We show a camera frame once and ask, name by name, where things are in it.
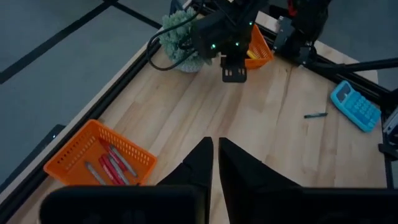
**red marker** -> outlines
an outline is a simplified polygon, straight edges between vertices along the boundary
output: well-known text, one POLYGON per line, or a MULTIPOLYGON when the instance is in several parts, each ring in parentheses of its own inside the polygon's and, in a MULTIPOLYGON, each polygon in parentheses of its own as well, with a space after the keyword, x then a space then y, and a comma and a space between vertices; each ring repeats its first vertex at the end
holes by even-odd
POLYGON ((99 143, 104 147, 105 151, 112 156, 112 158, 116 161, 120 169, 124 172, 127 171, 127 167, 124 165, 123 161, 120 160, 119 156, 115 154, 115 152, 111 149, 111 145, 103 139, 99 140, 99 143))
POLYGON ((108 175, 108 177, 111 179, 112 183, 114 185, 119 185, 119 183, 117 182, 117 180, 113 177, 111 171, 108 169, 108 167, 105 164, 105 161, 102 157, 100 157, 98 159, 99 164, 101 164, 101 167, 104 169, 104 171, 106 172, 106 175, 108 175))
POLYGON ((108 155, 103 154, 101 158, 104 160, 106 167, 109 169, 114 179, 118 182, 118 185, 125 185, 122 178, 119 176, 117 170, 113 167, 111 161, 109 160, 108 155))

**black cable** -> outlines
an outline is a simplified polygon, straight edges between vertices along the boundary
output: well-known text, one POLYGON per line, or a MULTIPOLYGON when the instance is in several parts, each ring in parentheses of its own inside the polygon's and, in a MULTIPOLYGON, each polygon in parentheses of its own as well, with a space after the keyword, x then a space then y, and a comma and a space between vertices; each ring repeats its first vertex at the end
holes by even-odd
POLYGON ((162 31, 159 31, 158 33, 156 33, 153 37, 151 37, 151 38, 149 39, 148 44, 147 44, 146 57, 147 57, 147 59, 148 59, 148 63, 149 63, 152 67, 154 67, 154 68, 156 68, 157 70, 160 70, 160 71, 168 71, 168 70, 171 70, 171 69, 173 69, 173 68, 179 66, 183 61, 185 61, 187 58, 189 58, 189 56, 191 56, 194 52, 196 52, 196 50, 192 50, 190 53, 186 54, 186 56, 184 56, 184 58, 180 59, 178 62, 175 62, 173 65, 171 65, 171 66, 169 66, 169 67, 166 67, 166 68, 160 68, 160 67, 156 66, 156 65, 152 62, 152 60, 150 59, 150 55, 149 55, 149 49, 152 47, 152 42, 154 41, 154 39, 155 39, 156 37, 158 37, 158 36, 160 36, 160 35, 162 35, 162 34, 165 34, 165 33, 169 32, 169 31, 171 31, 171 30, 174 30, 174 29, 176 29, 176 28, 179 28, 179 27, 181 27, 181 26, 184 26, 184 25, 187 24, 188 22, 191 22, 192 20, 194 20, 194 19, 199 15, 199 12, 201 11, 201 9, 202 9, 202 7, 203 7, 204 4, 205 4, 205 0, 201 0, 200 6, 199 6, 197 12, 196 12, 191 18, 189 18, 189 19, 187 19, 186 21, 183 21, 183 22, 181 22, 181 23, 179 23, 179 24, 177 24, 177 25, 174 25, 174 26, 172 26, 172 27, 169 27, 169 28, 167 28, 167 29, 164 29, 164 30, 162 30, 162 31))
POLYGON ((186 35, 178 42, 178 47, 181 50, 189 50, 193 48, 192 39, 189 35, 186 35))

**calculator display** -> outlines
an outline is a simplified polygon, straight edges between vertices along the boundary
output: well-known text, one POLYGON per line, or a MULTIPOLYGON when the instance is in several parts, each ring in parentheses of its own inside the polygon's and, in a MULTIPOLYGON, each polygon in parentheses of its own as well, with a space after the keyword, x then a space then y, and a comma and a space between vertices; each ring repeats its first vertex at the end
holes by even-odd
POLYGON ((340 102, 343 102, 343 100, 348 96, 348 94, 351 92, 351 88, 349 85, 345 84, 341 90, 337 93, 337 98, 340 102))

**pen on table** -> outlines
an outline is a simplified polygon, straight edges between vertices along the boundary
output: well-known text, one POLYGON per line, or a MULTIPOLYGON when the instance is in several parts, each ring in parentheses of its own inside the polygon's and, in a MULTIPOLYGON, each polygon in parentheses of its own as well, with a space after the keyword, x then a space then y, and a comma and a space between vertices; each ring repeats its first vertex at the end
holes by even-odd
POLYGON ((315 114, 307 114, 307 115, 304 115, 304 118, 320 118, 320 117, 324 117, 324 116, 326 116, 326 115, 328 115, 328 113, 315 113, 315 114))

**pen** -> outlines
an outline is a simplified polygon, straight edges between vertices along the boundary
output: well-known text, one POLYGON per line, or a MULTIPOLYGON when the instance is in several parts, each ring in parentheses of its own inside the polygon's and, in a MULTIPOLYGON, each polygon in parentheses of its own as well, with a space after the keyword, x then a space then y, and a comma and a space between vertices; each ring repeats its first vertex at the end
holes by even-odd
POLYGON ((106 172, 106 175, 108 175, 108 177, 111 179, 112 183, 114 185, 119 185, 119 182, 114 178, 114 176, 112 175, 111 171, 108 169, 108 167, 105 164, 105 161, 102 157, 100 157, 98 159, 99 164, 101 164, 101 167, 104 169, 104 171, 106 172))
POLYGON ((109 145, 111 150, 115 153, 115 155, 117 155, 117 157, 119 157, 120 161, 126 166, 127 170, 130 171, 130 173, 134 176, 134 177, 138 177, 137 172, 134 171, 134 169, 130 166, 130 164, 125 160, 125 158, 123 158, 122 155, 120 155, 119 151, 112 145, 109 145))
POLYGON ((315 113, 315 114, 307 114, 304 115, 304 118, 319 118, 328 115, 328 113, 315 113))
POLYGON ((123 171, 120 169, 116 161, 112 158, 112 156, 108 156, 109 161, 111 161, 111 164, 113 165, 114 169, 118 173, 119 177, 123 180, 123 182, 127 185, 130 185, 129 180, 123 175, 123 171))
POLYGON ((104 147, 105 151, 108 152, 112 158, 116 161, 120 169, 124 172, 127 170, 127 167, 123 164, 123 162, 119 159, 119 157, 111 150, 110 144, 105 140, 100 139, 99 142, 104 147))
POLYGON ((106 166, 108 167, 109 171, 111 171, 113 177, 116 179, 119 185, 124 185, 122 178, 119 176, 118 172, 116 171, 115 167, 112 165, 111 161, 107 154, 103 154, 102 158, 105 161, 106 166))
POLYGON ((106 185, 105 181, 101 178, 101 176, 95 171, 94 167, 87 161, 85 161, 86 168, 93 174, 95 179, 102 185, 106 185))

